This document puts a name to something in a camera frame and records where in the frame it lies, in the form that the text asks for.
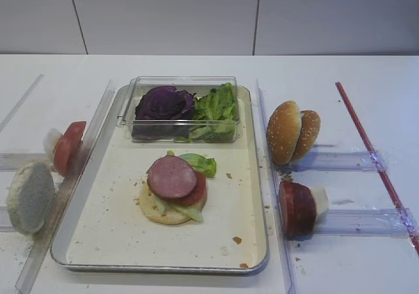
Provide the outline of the white onion piece right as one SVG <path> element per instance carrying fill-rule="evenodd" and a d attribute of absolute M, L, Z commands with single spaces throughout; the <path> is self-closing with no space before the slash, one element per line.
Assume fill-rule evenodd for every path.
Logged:
<path fill-rule="evenodd" d="M 329 199 L 325 187 L 312 187 L 310 192 L 316 205 L 316 217 L 320 217 L 329 210 Z"/>

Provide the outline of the stack of sausage slices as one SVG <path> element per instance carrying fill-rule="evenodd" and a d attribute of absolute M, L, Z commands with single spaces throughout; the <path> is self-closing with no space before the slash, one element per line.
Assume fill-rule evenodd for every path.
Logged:
<path fill-rule="evenodd" d="M 289 238 L 312 234 L 316 221 L 316 203 L 310 189 L 292 181 L 282 181 L 279 202 L 283 231 Z"/>

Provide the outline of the green lettuce in container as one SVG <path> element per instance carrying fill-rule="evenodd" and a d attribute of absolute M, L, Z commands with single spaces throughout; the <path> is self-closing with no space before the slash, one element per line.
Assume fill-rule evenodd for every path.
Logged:
<path fill-rule="evenodd" d="M 186 134 L 175 137 L 176 141 L 230 142 L 236 135 L 238 103 L 232 83 L 212 88 L 201 98 L 194 98 L 192 120 L 204 121 L 205 125 L 186 127 Z"/>

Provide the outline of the clear plastic container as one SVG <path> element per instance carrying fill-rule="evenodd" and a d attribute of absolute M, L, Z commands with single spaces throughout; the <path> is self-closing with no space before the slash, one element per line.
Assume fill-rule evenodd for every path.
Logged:
<path fill-rule="evenodd" d="M 118 125 L 133 142 L 233 142 L 240 121 L 233 76 L 132 79 Z"/>

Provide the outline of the white onion piece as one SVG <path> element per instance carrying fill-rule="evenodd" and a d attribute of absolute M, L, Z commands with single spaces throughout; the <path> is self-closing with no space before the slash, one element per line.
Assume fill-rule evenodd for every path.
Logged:
<path fill-rule="evenodd" d="M 329 199 L 325 187 L 312 187 L 310 192 L 316 205 L 316 217 L 320 217 L 329 210 Z"/>
<path fill-rule="evenodd" d="M 59 130 L 51 128 L 43 139 L 45 153 L 51 162 L 54 162 L 55 148 L 62 136 L 63 134 Z"/>

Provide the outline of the red straw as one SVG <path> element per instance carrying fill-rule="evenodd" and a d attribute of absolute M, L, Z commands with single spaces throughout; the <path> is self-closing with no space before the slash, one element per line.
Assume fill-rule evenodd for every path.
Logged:
<path fill-rule="evenodd" d="M 354 125 L 357 129 L 357 132 L 358 132 L 359 136 L 361 137 L 361 139 L 363 141 L 363 144 L 364 144 L 366 150 L 371 155 L 373 155 L 372 160 L 375 163 L 375 165 L 377 166 L 378 165 L 378 161 L 376 159 L 378 157 L 377 152 L 376 152 L 375 148 L 373 147 L 366 131 L 364 130 L 364 127 L 362 126 L 361 121 L 359 120 L 359 118 L 358 118 L 358 116 L 357 116 L 357 114 L 356 114 L 356 112 L 355 112 L 355 110 L 354 110 L 354 108 L 353 108 L 353 106 L 352 106 L 352 104 L 351 104 L 351 102 L 350 102 L 342 84 L 340 82 L 336 82 L 335 86 L 338 90 L 338 93 L 340 94 L 340 97 L 342 98 L 342 101 L 344 102 L 344 104 L 346 106 L 346 109 L 347 109 L 347 111 L 348 111 L 348 113 L 349 113 L 349 115 L 352 119 L 352 122 L 354 123 Z M 393 205 L 399 211 L 401 219 L 404 222 L 404 224 L 405 224 L 405 226 L 408 230 L 409 238 L 410 238 L 410 240 L 413 244 L 413 247 L 416 250 L 416 253 L 418 253 L 418 235 L 416 235 L 414 233 L 413 228 L 408 226 L 408 224 L 407 224 L 407 211 L 406 211 L 402 201 L 400 200 L 400 198 L 397 194 L 397 191 L 395 190 L 395 188 L 394 188 L 394 186 L 393 186 L 393 184 L 392 184 L 392 182 L 391 182 L 390 178 L 388 177 L 387 172 L 385 170 L 378 170 L 378 174 L 379 174 L 379 176 L 380 176 L 380 178 L 383 182 L 383 185 L 385 186 L 385 188 L 386 188 L 386 190 L 387 190 L 387 192 L 388 192 L 388 194 L 389 194 L 389 196 L 390 196 L 390 198 L 393 202 Z"/>

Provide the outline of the clear holder upper left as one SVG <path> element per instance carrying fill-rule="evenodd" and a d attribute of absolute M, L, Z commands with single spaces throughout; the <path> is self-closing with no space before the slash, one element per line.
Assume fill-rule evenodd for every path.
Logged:
<path fill-rule="evenodd" d="M 26 164 L 42 161 L 55 172 L 53 163 L 44 153 L 1 153 L 1 172 L 15 172 Z"/>

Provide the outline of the sesame bun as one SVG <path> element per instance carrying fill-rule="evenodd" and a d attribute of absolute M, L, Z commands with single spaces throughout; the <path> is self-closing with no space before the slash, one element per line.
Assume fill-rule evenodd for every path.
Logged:
<path fill-rule="evenodd" d="M 297 144 L 290 162 L 295 162 L 306 156 L 317 140 L 321 119 L 317 112 L 312 110 L 301 111 L 301 130 Z"/>
<path fill-rule="evenodd" d="M 300 109 L 295 101 L 285 101 L 277 106 L 266 129 L 268 147 L 275 164 L 284 165 L 291 160 L 301 126 Z"/>

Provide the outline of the tomato slice on bun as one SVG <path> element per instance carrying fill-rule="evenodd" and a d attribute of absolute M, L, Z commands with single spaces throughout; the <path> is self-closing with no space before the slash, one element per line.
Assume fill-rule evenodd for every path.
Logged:
<path fill-rule="evenodd" d="M 169 199 L 169 202 L 186 207 L 198 205 L 202 208 L 205 205 L 207 200 L 206 176 L 202 172 L 195 172 L 195 175 L 197 178 L 195 188 L 187 196 Z"/>

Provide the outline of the purple cabbage leaf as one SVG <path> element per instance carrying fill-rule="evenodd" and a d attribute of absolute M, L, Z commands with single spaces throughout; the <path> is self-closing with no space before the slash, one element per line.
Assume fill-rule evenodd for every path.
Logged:
<path fill-rule="evenodd" d="M 175 86 L 158 86 L 150 89 L 135 108 L 136 120 L 191 120 L 194 95 Z M 179 137 L 186 134 L 185 125 L 136 124 L 132 137 L 138 140 L 155 140 Z"/>

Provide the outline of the clear plastic rail right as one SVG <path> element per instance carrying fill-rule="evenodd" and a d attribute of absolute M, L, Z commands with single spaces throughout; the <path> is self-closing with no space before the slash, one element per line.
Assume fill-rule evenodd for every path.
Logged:
<path fill-rule="evenodd" d="M 265 159 L 266 172 L 268 175 L 269 193 L 270 193 L 270 199 L 272 203 L 274 227 L 276 231 L 278 251 L 280 253 L 285 293 L 288 293 L 288 294 L 296 293 L 295 278 L 293 274 L 293 265 L 292 265 L 292 262 L 290 261 L 289 242 L 285 239 L 283 235 L 282 215 L 281 215 L 281 210 L 280 210 L 280 203 L 278 202 L 278 190 L 279 190 L 278 176 L 274 169 L 274 165 L 272 163 L 271 154 L 270 154 L 268 142 L 266 139 L 266 128 L 268 124 L 268 119 L 267 119 L 266 109 L 265 109 L 265 104 L 264 104 L 263 90 L 259 84 L 258 79 L 256 80 L 255 90 L 256 90 L 256 97 L 257 97 L 257 107 L 259 111 L 259 124 L 261 125 L 262 143 L 263 143 L 264 154 L 266 158 Z"/>

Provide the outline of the lettuce leaf on bun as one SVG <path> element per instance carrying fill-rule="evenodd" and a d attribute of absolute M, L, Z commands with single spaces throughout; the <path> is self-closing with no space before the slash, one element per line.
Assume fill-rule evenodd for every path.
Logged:
<path fill-rule="evenodd" d="M 166 156 L 176 156 L 173 152 L 169 151 Z M 202 155 L 195 153 L 185 153 L 178 156 L 186 160 L 195 172 L 202 172 L 207 178 L 213 178 L 217 171 L 217 163 L 213 158 L 206 158 Z"/>

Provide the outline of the clear holder lower right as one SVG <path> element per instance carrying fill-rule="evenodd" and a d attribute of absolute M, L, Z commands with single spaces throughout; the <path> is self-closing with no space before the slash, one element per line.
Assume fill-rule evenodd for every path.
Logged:
<path fill-rule="evenodd" d="M 315 234 L 417 238 L 410 210 L 329 210 L 314 226 Z"/>

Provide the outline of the pale bun bottoms left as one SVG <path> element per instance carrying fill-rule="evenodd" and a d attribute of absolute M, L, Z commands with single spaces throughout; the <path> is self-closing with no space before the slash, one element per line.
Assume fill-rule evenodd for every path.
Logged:
<path fill-rule="evenodd" d="M 7 196 L 7 212 L 15 230 L 25 235 L 38 232 L 54 196 L 54 180 L 46 163 L 35 161 L 21 167 Z"/>

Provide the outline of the rear sesame bun top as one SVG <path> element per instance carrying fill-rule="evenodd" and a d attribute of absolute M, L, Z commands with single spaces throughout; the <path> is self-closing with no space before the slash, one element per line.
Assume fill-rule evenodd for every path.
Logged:
<path fill-rule="evenodd" d="M 312 110 L 301 111 L 301 130 L 297 144 L 290 162 L 295 162 L 306 156 L 317 140 L 321 119 L 317 112 Z"/>

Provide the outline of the clear holder upper right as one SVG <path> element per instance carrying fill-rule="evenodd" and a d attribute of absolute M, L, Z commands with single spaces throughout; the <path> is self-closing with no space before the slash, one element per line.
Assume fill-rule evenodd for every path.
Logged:
<path fill-rule="evenodd" d="M 385 172 L 387 164 L 379 152 L 310 151 L 299 160 L 283 166 L 292 172 L 307 170 L 324 172 Z"/>

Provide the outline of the bottom bun on tray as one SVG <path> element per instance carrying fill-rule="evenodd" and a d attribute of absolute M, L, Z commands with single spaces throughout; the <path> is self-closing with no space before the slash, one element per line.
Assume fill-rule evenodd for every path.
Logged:
<path fill-rule="evenodd" d="M 180 225 L 193 220 L 201 223 L 204 220 L 202 210 L 207 200 L 207 189 L 204 183 L 200 199 L 191 206 L 182 206 L 174 202 L 168 202 L 157 197 L 150 190 L 146 181 L 143 181 L 138 197 L 138 205 L 145 217 L 155 223 L 163 225 Z"/>

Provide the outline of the tomato slices left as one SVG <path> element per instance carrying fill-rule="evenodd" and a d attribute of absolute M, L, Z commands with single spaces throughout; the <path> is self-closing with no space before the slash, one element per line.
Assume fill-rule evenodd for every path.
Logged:
<path fill-rule="evenodd" d="M 71 162 L 84 134 L 86 121 L 72 122 L 58 140 L 54 150 L 54 167 L 63 177 L 67 175 Z"/>

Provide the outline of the front sesame bun top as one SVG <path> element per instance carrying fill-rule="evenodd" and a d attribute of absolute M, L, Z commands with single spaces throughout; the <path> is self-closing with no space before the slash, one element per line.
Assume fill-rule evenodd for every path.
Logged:
<path fill-rule="evenodd" d="M 295 101 L 285 101 L 277 106 L 266 129 L 268 147 L 275 164 L 284 165 L 291 160 L 301 126 L 300 109 Z"/>

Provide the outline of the white onion piece left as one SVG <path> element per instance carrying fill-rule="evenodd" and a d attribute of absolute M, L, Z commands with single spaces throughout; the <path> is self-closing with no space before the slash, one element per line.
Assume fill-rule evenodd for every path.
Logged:
<path fill-rule="evenodd" d="M 62 136 L 63 134 L 59 130 L 51 128 L 43 139 L 45 153 L 51 162 L 54 162 L 55 148 Z"/>

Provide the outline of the clear strip far left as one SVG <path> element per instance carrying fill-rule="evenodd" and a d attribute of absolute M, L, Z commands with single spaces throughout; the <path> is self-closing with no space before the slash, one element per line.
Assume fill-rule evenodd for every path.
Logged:
<path fill-rule="evenodd" d="M 15 103 L 12 109 L 7 113 L 5 118 L 0 123 L 0 132 L 4 130 L 10 120 L 15 116 L 17 111 L 21 108 L 24 102 L 28 99 L 31 93 L 38 87 L 39 83 L 43 80 L 45 76 L 43 74 L 39 74 L 32 84 L 27 88 L 27 90 L 22 94 L 20 99 Z"/>

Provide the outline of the metal baking tray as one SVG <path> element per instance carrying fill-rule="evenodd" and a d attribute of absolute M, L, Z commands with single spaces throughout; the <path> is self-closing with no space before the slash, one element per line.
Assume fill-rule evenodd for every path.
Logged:
<path fill-rule="evenodd" d="M 50 253 L 82 272 L 249 274 L 268 257 L 249 90 L 238 87 L 238 137 L 231 143 L 134 143 L 118 116 L 130 95 L 121 88 L 109 110 L 54 237 Z M 168 151 L 214 158 L 202 222 L 162 225 L 140 208 L 151 164 Z"/>

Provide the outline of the round sausage slice on bun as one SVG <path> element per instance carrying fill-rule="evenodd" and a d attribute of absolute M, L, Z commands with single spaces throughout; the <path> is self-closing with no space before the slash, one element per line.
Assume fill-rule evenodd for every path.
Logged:
<path fill-rule="evenodd" d="M 164 156 L 147 171 L 149 188 L 161 198 L 183 198 L 192 192 L 198 180 L 192 166 L 178 156 Z"/>

